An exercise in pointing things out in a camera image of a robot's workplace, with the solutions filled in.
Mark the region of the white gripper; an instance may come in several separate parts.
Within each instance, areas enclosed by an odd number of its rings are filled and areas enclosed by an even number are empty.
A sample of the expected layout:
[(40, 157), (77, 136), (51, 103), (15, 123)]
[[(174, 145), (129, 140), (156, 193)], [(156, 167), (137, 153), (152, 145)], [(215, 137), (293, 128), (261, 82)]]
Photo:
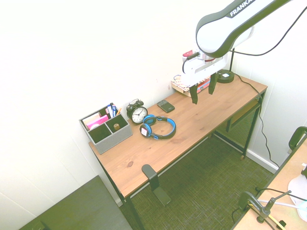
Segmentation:
[(213, 94), (218, 80), (218, 71), (226, 66), (228, 54), (213, 58), (202, 51), (188, 51), (182, 55), (182, 60), (181, 82), (190, 87), (192, 103), (197, 104), (197, 83), (211, 77), (208, 91), (209, 94)]

